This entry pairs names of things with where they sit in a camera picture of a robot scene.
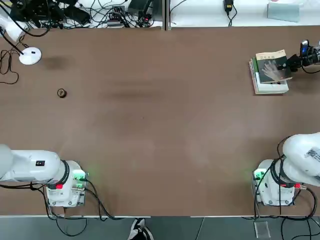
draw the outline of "shoe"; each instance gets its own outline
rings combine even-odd
[[[128,240],[155,240],[150,230],[145,225],[144,218],[133,221]]]

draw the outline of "tabletop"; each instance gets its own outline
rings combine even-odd
[[[286,136],[320,129],[320,75],[298,72],[287,94],[257,96],[248,61],[261,52],[298,53],[302,40],[318,43],[319,30],[57,29],[26,36],[42,59],[24,66],[13,55],[20,78],[0,85],[0,142],[77,161],[113,215],[252,215],[252,171],[277,157]],[[2,39],[0,46],[10,49]],[[66,98],[57,96],[60,88]],[[307,215],[312,201],[302,196],[282,213]],[[0,201],[0,215],[46,214],[40,193],[0,189]],[[87,196],[75,211],[97,209]]]

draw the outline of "book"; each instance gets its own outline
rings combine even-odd
[[[253,57],[249,61],[252,83],[255,94],[284,94],[289,90],[287,81],[261,83],[257,59]]]
[[[278,66],[287,61],[285,50],[257,53],[255,58],[262,84],[288,81],[293,78],[290,68],[278,70]]]

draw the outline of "white disc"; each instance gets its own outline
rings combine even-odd
[[[24,65],[33,65],[40,61],[41,51],[36,47],[27,47],[23,51],[23,54],[20,54],[19,60]]]

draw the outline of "green book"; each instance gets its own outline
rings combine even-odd
[[[287,62],[285,50],[257,53],[255,59],[262,84],[277,83],[293,78],[290,68],[278,70],[278,66]]]

